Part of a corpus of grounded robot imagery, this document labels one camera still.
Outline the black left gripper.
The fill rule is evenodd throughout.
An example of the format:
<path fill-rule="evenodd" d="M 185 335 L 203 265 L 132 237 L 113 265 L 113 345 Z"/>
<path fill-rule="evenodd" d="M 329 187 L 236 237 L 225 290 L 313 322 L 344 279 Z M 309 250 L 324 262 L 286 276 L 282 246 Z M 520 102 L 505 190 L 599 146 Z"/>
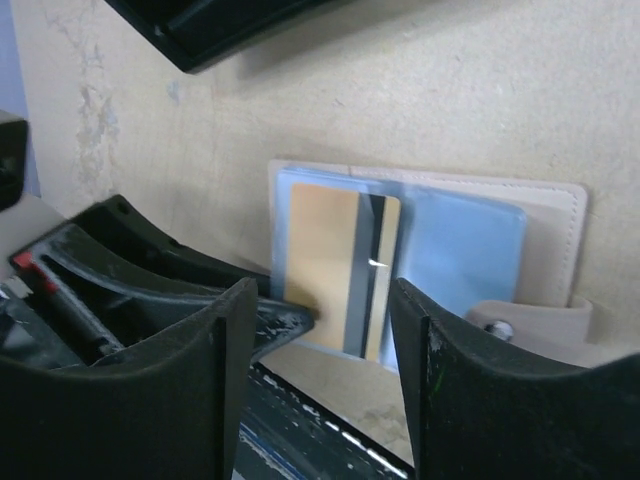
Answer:
<path fill-rule="evenodd" d="M 28 143 L 28 122 L 5 110 L 0 120 L 0 208 L 6 210 L 21 198 Z"/>

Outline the gold card with black stripe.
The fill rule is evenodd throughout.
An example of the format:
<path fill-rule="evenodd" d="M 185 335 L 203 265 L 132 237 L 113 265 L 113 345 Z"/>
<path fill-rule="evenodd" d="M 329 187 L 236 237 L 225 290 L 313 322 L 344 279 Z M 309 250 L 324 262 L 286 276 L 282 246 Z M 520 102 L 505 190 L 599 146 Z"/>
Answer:
<path fill-rule="evenodd" d="M 378 361 L 401 213 L 393 196 L 292 185 L 284 298 L 314 315 L 304 345 Z"/>

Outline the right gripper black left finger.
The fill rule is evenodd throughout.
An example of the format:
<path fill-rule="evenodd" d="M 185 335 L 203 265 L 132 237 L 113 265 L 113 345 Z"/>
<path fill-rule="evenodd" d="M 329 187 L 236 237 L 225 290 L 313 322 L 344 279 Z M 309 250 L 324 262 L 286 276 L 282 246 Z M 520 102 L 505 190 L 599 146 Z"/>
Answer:
<path fill-rule="evenodd" d="M 1 362 L 5 479 L 228 479 L 254 346 L 257 285 L 91 366 Z"/>

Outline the beige card holder wallet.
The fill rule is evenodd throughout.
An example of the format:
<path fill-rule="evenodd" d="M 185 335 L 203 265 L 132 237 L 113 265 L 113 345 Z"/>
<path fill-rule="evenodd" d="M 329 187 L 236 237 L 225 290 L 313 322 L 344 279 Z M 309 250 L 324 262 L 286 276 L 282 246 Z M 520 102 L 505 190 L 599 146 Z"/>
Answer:
<path fill-rule="evenodd" d="M 572 294 L 588 195 L 576 184 L 348 167 L 270 164 L 271 294 L 284 298 L 286 216 L 296 182 L 402 204 L 393 279 L 513 345 L 552 358 L 585 343 L 592 304 Z M 389 311 L 380 357 L 398 366 Z"/>

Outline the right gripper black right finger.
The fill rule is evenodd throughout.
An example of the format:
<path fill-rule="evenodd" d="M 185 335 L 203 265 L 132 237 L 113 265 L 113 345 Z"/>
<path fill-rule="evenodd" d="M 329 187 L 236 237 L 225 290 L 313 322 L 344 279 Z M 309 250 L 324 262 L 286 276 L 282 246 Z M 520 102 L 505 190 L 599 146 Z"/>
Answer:
<path fill-rule="evenodd" d="M 419 479 L 635 479 L 639 358 L 582 368 L 496 338 L 409 281 L 389 309 Z"/>

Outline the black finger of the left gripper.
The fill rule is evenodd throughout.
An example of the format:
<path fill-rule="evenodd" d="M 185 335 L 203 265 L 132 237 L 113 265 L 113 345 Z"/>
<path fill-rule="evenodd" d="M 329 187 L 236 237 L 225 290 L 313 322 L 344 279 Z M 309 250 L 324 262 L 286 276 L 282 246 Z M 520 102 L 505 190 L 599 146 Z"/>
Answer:
<path fill-rule="evenodd" d="M 140 335 L 160 331 L 240 280 L 253 279 L 258 289 L 254 361 L 314 327 L 307 308 L 271 298 L 266 275 L 178 243 L 121 195 L 18 241 L 8 260 L 40 275 L 100 320 L 130 312 L 126 326 Z"/>

